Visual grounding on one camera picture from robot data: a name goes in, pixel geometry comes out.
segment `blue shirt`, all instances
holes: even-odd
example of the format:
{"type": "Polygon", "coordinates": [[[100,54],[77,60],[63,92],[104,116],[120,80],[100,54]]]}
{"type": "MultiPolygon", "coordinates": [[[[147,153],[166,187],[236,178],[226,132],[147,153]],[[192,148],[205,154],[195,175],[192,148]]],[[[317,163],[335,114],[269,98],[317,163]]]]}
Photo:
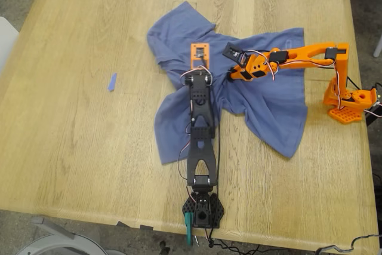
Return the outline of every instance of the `blue shirt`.
{"type": "MultiPolygon", "coordinates": [[[[189,88],[181,83],[180,75],[190,68],[190,44],[193,42],[210,44],[210,71],[214,80],[211,98],[215,101],[216,96],[216,103],[212,105],[216,104],[218,114],[221,109],[243,113],[247,127],[257,137],[282,155],[292,157],[300,143],[307,113],[304,69],[282,69],[276,74],[275,81],[268,73],[251,82],[229,82],[226,73],[236,63],[222,52],[227,42],[243,50],[301,47],[304,45],[303,29],[238,39],[215,33],[214,28],[214,24],[184,2],[160,18],[147,33],[156,61],[176,88],[166,96],[155,116],[154,131],[161,162],[176,161],[189,141],[190,136],[185,132],[190,121],[189,88]]],[[[187,154],[186,148],[181,158],[187,154]]]]}

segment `table surface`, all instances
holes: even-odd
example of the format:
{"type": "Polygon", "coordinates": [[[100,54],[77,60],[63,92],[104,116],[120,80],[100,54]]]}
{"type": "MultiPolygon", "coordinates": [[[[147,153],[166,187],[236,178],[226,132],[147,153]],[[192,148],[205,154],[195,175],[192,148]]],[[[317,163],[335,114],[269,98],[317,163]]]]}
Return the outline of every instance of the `table surface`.
{"type": "MultiPolygon", "coordinates": [[[[161,164],[153,133],[174,88],[146,43],[183,1],[35,0],[0,77],[1,209],[185,233],[185,184],[176,164],[161,164]]],[[[187,1],[226,35],[300,26],[306,44],[349,42],[360,83],[349,0],[187,1]]],[[[291,159],[223,112],[217,238],[315,250],[377,232],[365,123],[326,115],[332,71],[305,76],[306,127],[291,159]]],[[[376,254],[377,239],[356,248],[376,254]]]]}

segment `green connector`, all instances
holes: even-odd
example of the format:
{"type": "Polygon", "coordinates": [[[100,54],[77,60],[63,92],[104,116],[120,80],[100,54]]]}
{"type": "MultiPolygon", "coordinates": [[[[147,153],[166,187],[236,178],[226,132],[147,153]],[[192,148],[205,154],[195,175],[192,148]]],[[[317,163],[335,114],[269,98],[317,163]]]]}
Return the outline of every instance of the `green connector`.
{"type": "Polygon", "coordinates": [[[186,212],[184,214],[184,222],[187,228],[187,245],[192,245],[192,222],[193,222],[193,213],[186,212]]]}

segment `floor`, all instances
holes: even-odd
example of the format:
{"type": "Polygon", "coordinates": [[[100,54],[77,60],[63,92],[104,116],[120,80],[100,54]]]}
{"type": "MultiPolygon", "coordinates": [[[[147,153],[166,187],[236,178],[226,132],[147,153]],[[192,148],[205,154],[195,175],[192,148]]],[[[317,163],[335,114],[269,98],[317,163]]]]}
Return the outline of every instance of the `floor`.
{"type": "MultiPolygon", "coordinates": [[[[382,0],[351,0],[355,26],[359,64],[361,67],[362,86],[369,88],[375,82],[382,82],[382,55],[373,58],[372,52],[382,33],[382,0]]],[[[20,30],[33,0],[0,0],[0,16],[5,17],[20,30]]],[[[382,176],[382,121],[377,121],[368,128],[370,153],[373,171],[382,176]]],[[[0,211],[0,255],[16,254],[22,246],[44,234],[43,231],[29,224],[31,215],[0,211]]],[[[188,247],[184,235],[168,234],[155,231],[143,231],[125,227],[97,225],[65,219],[51,219],[67,230],[79,234],[99,233],[101,245],[106,249],[115,249],[129,254],[159,254],[159,243],[166,240],[171,248],[170,254],[233,254],[220,247],[208,248],[206,240],[199,239],[200,247],[188,247]]],[[[247,252],[256,245],[240,242],[227,242],[247,252]]],[[[313,254],[301,250],[270,251],[269,255],[313,254]]]]}

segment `chair leg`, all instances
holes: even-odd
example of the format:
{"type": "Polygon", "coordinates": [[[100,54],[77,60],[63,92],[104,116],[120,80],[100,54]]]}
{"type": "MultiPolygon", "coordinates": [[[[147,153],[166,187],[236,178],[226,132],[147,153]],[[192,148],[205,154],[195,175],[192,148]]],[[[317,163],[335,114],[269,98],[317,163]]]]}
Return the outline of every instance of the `chair leg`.
{"type": "Polygon", "coordinates": [[[382,51],[382,35],[381,35],[380,40],[378,41],[378,44],[377,44],[377,47],[373,53],[373,56],[375,58],[377,58],[381,54],[381,51],[382,51]]]}

